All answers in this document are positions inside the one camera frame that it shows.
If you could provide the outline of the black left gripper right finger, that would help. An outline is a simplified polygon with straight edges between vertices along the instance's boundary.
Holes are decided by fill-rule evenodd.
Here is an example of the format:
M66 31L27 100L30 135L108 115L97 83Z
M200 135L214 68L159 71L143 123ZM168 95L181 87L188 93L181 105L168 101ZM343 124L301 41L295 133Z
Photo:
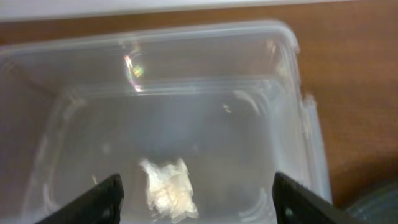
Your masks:
M272 198L278 224L360 224L282 172L275 173Z

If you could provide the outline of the white tissue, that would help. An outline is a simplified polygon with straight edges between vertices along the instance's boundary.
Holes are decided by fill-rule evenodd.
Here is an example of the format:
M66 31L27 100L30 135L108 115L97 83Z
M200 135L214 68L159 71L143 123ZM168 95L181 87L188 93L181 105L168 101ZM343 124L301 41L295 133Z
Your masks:
M146 173L146 199L149 210L159 218L178 223L186 218L197 219L199 212L193 201L193 187L183 159L158 165L148 159L139 165Z

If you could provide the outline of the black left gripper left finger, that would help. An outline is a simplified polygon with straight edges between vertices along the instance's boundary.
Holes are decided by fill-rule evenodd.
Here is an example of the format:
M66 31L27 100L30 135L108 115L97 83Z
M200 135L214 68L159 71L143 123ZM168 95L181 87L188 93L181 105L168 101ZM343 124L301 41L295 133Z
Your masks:
M113 174L37 224L119 224L124 189Z

